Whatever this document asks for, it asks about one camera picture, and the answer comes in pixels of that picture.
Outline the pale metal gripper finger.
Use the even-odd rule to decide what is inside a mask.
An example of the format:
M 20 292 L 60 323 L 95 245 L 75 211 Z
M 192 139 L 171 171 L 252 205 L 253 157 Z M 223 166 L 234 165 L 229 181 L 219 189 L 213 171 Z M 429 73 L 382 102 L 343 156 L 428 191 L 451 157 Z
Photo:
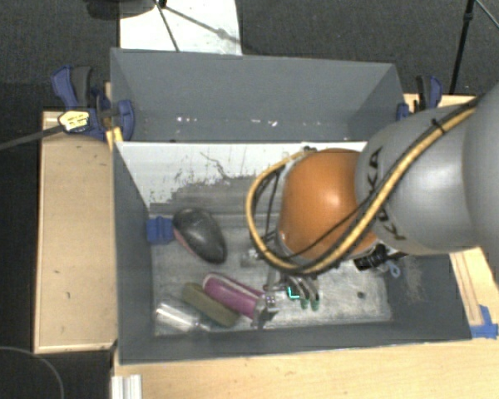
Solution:
M 264 295 L 263 324 L 269 323 L 279 312 L 274 292 L 266 292 Z
M 266 322 L 267 306 L 264 300 L 260 299 L 254 307 L 253 328 L 263 328 Z

